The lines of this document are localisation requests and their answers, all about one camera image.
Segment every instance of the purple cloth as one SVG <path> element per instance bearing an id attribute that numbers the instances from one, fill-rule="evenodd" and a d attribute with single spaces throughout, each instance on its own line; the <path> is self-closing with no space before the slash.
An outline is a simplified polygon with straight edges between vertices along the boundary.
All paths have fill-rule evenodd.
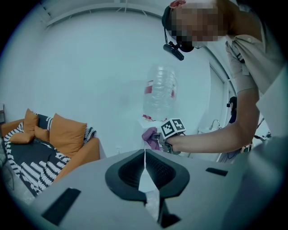
<path id="1" fill-rule="evenodd" d="M 152 139 L 151 139 L 151 136 L 152 136 L 154 133 L 157 133 L 157 128 L 156 128 L 156 127 L 148 128 L 148 129 L 146 130 L 146 132 L 144 132 L 144 133 L 142 134 L 142 139 L 151 146 L 151 149 L 152 149 L 152 150 L 160 150 L 160 146 L 159 146 L 158 141 L 155 141 L 155 140 L 152 140 Z"/>

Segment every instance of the sofa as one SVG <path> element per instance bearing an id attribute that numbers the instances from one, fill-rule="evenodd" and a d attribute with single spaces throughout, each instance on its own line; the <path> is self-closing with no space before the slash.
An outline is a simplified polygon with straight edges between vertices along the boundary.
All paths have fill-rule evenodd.
<path id="1" fill-rule="evenodd" d="M 47 132 L 50 132 L 51 136 L 53 118 L 35 112 L 33 114 L 38 117 L 37 127 L 42 130 L 48 130 Z M 42 141 L 36 136 L 33 136 L 33 139 L 28 144 L 12 143 L 10 140 L 14 134 L 24 133 L 25 119 L 6 123 L 1 126 L 1 131 L 8 162 L 34 196 L 37 196 L 52 183 L 61 180 L 61 178 L 77 167 L 100 159 L 99 139 L 95 137 L 96 131 L 92 127 L 87 126 L 85 126 L 85 133 L 83 134 L 83 145 L 81 143 L 80 149 L 73 152 L 73 154 L 61 153 L 51 143 Z M 56 120 L 54 123 L 54 129 L 59 127 L 65 129 L 62 124 L 58 124 L 56 127 Z M 61 136 L 60 138 L 57 137 L 57 146 L 62 144 L 61 141 Z"/>

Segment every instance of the headset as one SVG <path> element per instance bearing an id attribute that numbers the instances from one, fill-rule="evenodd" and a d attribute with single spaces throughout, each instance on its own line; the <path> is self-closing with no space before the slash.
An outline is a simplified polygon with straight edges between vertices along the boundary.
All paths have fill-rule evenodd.
<path id="1" fill-rule="evenodd" d="M 200 47 L 194 47 L 191 44 L 184 42 L 182 39 L 182 36 L 176 35 L 176 29 L 172 26 L 172 19 L 171 19 L 171 10 L 172 8 L 170 6 L 166 7 L 164 14 L 162 16 L 162 25 L 164 27 L 164 34 L 165 34 L 165 42 L 166 44 L 163 46 L 163 49 L 167 52 L 173 54 L 176 58 L 178 58 L 180 61 L 184 60 L 183 54 L 178 50 L 188 53 L 191 52 L 194 48 L 199 49 Z M 166 30 L 172 32 L 172 37 L 175 38 L 177 45 L 173 44 L 172 41 L 168 43 Z"/>

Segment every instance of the gray surface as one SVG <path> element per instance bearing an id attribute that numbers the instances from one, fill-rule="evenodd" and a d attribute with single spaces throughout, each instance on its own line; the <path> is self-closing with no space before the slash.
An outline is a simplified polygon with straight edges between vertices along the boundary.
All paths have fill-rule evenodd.
<path id="1" fill-rule="evenodd" d="M 62 180 L 53 183 L 40 194 L 31 206 L 43 213 L 68 187 L 81 194 L 64 217 L 60 226 L 65 229 L 162 229 L 140 202 L 118 198 L 106 186 L 107 168 L 136 151 L 85 164 Z M 190 182 L 177 198 L 166 199 L 170 213 L 182 221 L 167 229 L 218 229 L 221 220 L 239 186 L 244 164 L 225 164 L 189 159 L 155 151 L 185 166 Z M 227 176 L 208 173 L 208 167 L 228 170 Z"/>
<path id="2" fill-rule="evenodd" d="M 73 170 L 53 183 L 31 204 L 43 213 L 67 188 L 81 191 L 60 226 L 65 229 L 161 229 L 142 202 L 125 201 L 106 186 L 105 173 L 110 165 L 135 153 L 132 151 L 94 161 Z"/>
<path id="3" fill-rule="evenodd" d="M 25 184 L 16 176 L 13 169 L 11 168 L 9 162 L 6 162 L 4 166 L 2 166 L 3 161 L 5 160 L 4 150 L 1 144 L 2 140 L 0 139 L 0 164 L 2 167 L 2 180 L 5 184 L 5 187 L 9 194 L 14 199 L 19 199 L 25 204 L 30 204 L 34 200 L 34 196 L 27 189 Z"/>

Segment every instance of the plastic water bottle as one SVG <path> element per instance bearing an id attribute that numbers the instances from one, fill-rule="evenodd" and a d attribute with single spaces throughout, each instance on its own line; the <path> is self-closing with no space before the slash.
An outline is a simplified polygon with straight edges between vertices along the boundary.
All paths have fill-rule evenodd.
<path id="1" fill-rule="evenodd" d="M 174 107 L 177 94 L 175 71 L 164 65 L 153 66 L 144 92 L 143 117 L 165 121 Z"/>

